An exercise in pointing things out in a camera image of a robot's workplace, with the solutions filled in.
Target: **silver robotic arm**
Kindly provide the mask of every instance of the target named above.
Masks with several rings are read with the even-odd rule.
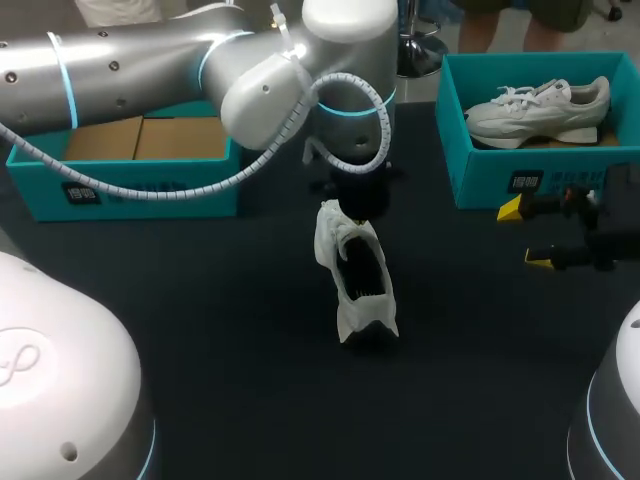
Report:
[[[254,33],[240,8],[214,4],[163,23],[49,32],[0,44],[0,123],[20,135],[211,101],[234,140],[268,150],[262,163],[217,188],[163,198],[117,186],[109,190],[29,150],[7,129],[0,134],[74,180],[147,200],[190,198],[235,185],[266,163],[310,112],[312,143],[336,168],[351,174],[376,170],[386,156],[381,144],[388,148],[390,140],[396,2],[307,0],[297,25],[278,17],[280,31]]]

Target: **yellow object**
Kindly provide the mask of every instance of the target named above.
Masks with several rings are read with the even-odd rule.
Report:
[[[516,198],[514,198],[513,200],[509,200],[502,207],[500,207],[500,211],[498,212],[498,221],[522,221],[522,215],[520,215],[520,212],[518,211],[521,199],[522,195],[518,195]]]
[[[536,267],[545,267],[545,268],[554,268],[553,267],[553,263],[551,263],[550,259],[544,259],[544,260],[529,260],[529,249],[527,248],[527,253],[524,256],[524,263],[526,263],[527,265],[533,265]]]

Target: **shoe sole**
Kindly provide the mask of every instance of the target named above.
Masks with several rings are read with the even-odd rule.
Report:
[[[481,137],[479,135],[470,134],[472,138],[478,142],[488,145],[494,148],[500,148],[503,150],[515,150],[520,148],[524,142],[534,137],[547,137],[558,140],[563,143],[578,143],[578,144],[596,144],[598,143],[598,128],[576,128],[573,130],[564,130],[562,132],[554,132],[549,134],[535,134],[527,135],[525,137],[518,138],[488,138]]]
[[[398,337],[382,322],[374,321],[359,332],[352,332],[341,344],[357,352],[387,353],[398,347]]]
[[[340,339],[340,343],[345,343],[349,338],[353,335],[360,336],[362,332],[366,330],[370,330],[372,325],[380,325],[384,327],[384,329],[389,333],[391,337],[398,338],[400,337],[400,333],[398,332],[398,325],[396,324],[395,318],[391,318],[389,321],[384,321],[382,319],[376,318],[369,320],[367,324],[361,328],[360,330],[354,330],[351,328],[351,325],[347,321],[346,313],[344,308],[341,305],[338,305],[337,312],[337,326],[338,326],[338,338]]]

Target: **shoe box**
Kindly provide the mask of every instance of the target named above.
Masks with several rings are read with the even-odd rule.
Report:
[[[208,102],[27,140],[80,173],[135,190],[202,187],[225,180],[240,168],[241,149],[226,135]],[[37,221],[236,215],[234,187],[185,201],[136,201],[72,182],[16,147],[7,168]]]
[[[599,76],[609,80],[611,109],[597,144],[541,141],[496,150],[472,143],[463,112],[496,98],[498,87],[551,79],[587,85]],[[460,209],[497,209],[520,193],[557,194],[576,183],[598,193],[608,166],[640,163],[640,74],[623,52],[447,55],[436,120]]]

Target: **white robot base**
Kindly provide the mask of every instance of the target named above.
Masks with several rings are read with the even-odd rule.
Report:
[[[0,478],[156,480],[140,360],[99,303],[0,253]]]
[[[593,376],[567,437],[572,480],[640,478],[640,302]]]

